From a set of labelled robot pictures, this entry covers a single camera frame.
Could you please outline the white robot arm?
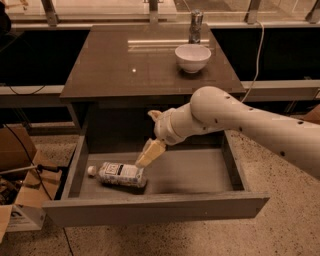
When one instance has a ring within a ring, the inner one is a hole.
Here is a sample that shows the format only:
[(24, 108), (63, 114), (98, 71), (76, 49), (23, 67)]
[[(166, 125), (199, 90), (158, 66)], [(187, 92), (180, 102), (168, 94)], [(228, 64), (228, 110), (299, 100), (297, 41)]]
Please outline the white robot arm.
[(148, 112), (156, 138), (146, 142), (136, 160), (146, 167), (168, 145), (193, 135), (222, 130), (239, 131), (309, 175), (320, 177), (320, 125), (251, 108), (217, 87), (202, 87), (190, 102), (164, 112)]

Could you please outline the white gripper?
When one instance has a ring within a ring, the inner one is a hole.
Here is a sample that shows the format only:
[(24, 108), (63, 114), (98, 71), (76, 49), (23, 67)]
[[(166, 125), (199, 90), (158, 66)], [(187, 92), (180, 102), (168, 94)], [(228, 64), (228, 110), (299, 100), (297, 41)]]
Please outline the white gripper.
[(174, 109), (161, 112), (159, 110), (150, 110), (148, 115), (155, 122), (154, 134), (157, 139), (148, 139), (142, 152), (138, 156), (135, 165), (138, 168), (145, 168), (160, 155), (166, 151), (166, 145), (176, 145), (184, 141), (173, 129), (171, 124), (171, 115)]

